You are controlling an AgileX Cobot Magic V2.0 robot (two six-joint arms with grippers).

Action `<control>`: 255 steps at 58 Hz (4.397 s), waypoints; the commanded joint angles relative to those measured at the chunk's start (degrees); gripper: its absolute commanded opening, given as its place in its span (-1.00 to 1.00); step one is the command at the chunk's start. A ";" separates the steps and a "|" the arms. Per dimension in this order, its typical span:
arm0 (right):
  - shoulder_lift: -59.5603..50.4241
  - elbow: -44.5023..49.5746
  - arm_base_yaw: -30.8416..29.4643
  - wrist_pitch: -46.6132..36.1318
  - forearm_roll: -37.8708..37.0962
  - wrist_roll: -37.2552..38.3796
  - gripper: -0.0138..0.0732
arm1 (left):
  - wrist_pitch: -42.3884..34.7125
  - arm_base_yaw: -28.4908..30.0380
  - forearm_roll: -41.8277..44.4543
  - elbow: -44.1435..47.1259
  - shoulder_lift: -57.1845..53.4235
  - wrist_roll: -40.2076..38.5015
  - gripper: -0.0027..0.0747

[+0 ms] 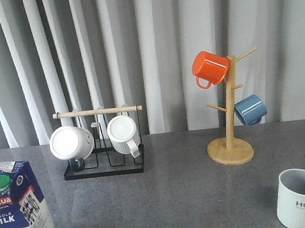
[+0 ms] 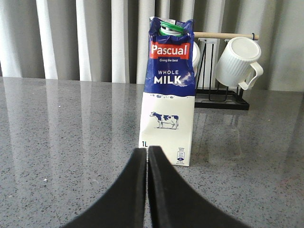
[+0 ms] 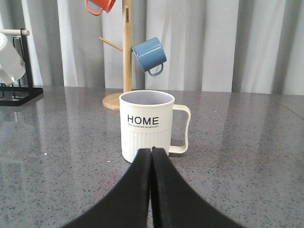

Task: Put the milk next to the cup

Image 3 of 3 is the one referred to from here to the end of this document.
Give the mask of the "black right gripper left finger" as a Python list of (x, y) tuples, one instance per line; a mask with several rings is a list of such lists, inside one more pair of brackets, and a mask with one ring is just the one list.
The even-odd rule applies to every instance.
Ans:
[(112, 190), (65, 228), (145, 228), (150, 199), (150, 149), (140, 149)]

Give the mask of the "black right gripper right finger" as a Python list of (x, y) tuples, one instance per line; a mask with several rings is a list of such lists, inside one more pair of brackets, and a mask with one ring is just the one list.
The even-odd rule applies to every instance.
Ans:
[(155, 228), (241, 228), (213, 208), (181, 177), (163, 148), (152, 148), (152, 216)]

